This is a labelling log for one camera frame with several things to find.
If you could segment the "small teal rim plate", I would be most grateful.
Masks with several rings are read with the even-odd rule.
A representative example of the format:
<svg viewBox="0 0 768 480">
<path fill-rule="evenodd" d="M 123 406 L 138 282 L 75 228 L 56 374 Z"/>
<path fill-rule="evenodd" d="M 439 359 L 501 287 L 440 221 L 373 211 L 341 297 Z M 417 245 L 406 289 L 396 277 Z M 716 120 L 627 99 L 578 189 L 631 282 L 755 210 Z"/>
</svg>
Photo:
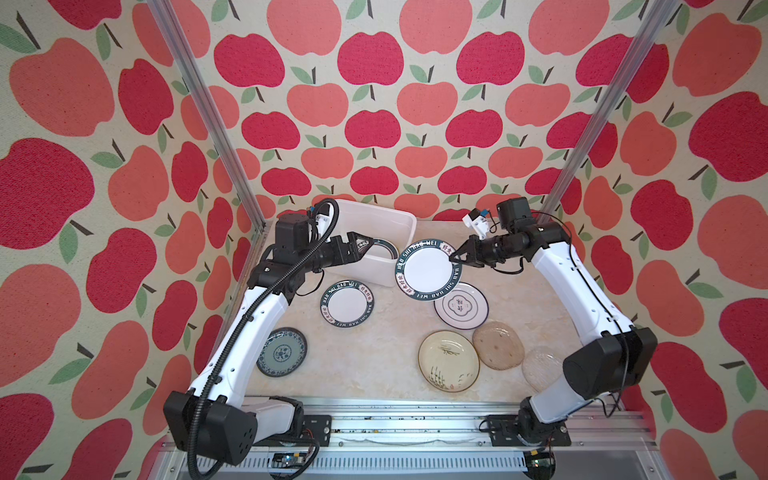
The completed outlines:
<svg viewBox="0 0 768 480">
<path fill-rule="evenodd" d="M 368 251 L 365 256 L 391 260 L 398 258 L 400 252 L 393 243 L 385 239 L 373 239 L 375 240 L 375 245 Z"/>
</svg>

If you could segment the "teal rim lettered plate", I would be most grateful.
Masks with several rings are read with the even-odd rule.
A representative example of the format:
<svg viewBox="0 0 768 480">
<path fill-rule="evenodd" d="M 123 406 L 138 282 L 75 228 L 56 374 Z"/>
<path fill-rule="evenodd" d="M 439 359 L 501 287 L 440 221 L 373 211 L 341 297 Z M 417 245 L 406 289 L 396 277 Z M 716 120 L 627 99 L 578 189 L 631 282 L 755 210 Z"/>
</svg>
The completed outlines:
<svg viewBox="0 0 768 480">
<path fill-rule="evenodd" d="M 455 248 L 439 239 L 423 239 L 405 248 L 395 263 L 396 286 L 409 298 L 434 301 L 461 281 L 462 265 L 450 261 Z"/>
<path fill-rule="evenodd" d="M 320 299 L 323 319 L 337 328 L 353 328 L 372 314 L 375 299 L 370 288 L 357 280 L 342 280 L 331 285 Z"/>
</svg>

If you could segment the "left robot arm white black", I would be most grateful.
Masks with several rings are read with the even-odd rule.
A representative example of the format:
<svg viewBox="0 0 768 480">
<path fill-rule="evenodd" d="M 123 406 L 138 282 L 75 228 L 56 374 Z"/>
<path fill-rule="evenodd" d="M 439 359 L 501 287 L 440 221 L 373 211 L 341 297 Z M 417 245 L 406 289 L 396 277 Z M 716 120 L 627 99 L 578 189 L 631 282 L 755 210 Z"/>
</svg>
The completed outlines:
<svg viewBox="0 0 768 480">
<path fill-rule="evenodd" d="M 266 249 L 251 272 L 237 320 L 209 365 L 186 392 L 171 392 L 163 405 L 176 447 L 187 454 L 192 478 L 208 479 L 226 464 L 241 463 L 263 440 L 302 441 L 302 403 L 268 396 L 245 411 L 248 380 L 306 274 L 356 263 L 373 244 L 372 238 L 350 232 L 298 246 L 276 242 Z"/>
</svg>

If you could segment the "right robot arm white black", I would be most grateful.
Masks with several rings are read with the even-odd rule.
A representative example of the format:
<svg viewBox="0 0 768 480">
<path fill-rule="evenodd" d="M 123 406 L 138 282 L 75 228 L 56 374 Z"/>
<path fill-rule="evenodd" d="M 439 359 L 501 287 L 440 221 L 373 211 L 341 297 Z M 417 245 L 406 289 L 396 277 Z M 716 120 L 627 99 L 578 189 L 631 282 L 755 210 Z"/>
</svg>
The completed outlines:
<svg viewBox="0 0 768 480">
<path fill-rule="evenodd" d="M 515 258 L 530 263 L 547 280 L 581 342 L 581 348 L 564 359 L 559 378 L 527 401 L 529 416 L 540 424 L 554 424 L 598 397 L 637 385 L 658 339 L 650 328 L 635 326 L 598 287 L 560 223 L 520 223 L 486 239 L 473 234 L 450 261 L 483 268 Z"/>
</svg>

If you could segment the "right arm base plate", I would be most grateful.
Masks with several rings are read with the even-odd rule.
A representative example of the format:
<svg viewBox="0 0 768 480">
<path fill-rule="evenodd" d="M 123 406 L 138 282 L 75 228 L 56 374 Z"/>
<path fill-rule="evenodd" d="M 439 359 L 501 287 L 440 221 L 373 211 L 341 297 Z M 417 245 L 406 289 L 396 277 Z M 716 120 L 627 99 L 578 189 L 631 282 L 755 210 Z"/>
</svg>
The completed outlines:
<svg viewBox="0 0 768 480">
<path fill-rule="evenodd" d="M 541 424 L 528 417 L 520 420 L 512 414 L 488 415 L 480 422 L 478 431 L 487 434 L 494 447 L 544 448 L 572 445 L 564 422 Z"/>
</svg>

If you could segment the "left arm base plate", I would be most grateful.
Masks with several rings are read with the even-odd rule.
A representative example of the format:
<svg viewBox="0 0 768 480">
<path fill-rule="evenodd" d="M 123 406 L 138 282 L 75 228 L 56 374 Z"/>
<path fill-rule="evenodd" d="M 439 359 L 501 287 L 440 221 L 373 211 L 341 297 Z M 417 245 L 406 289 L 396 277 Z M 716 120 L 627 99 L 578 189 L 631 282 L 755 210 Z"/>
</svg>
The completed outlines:
<svg viewBox="0 0 768 480">
<path fill-rule="evenodd" d="M 255 443 L 258 447 L 304 447 L 316 442 L 320 447 L 328 447 L 332 433 L 331 415 L 305 415 L 302 425 L 295 431 L 273 435 Z"/>
</svg>

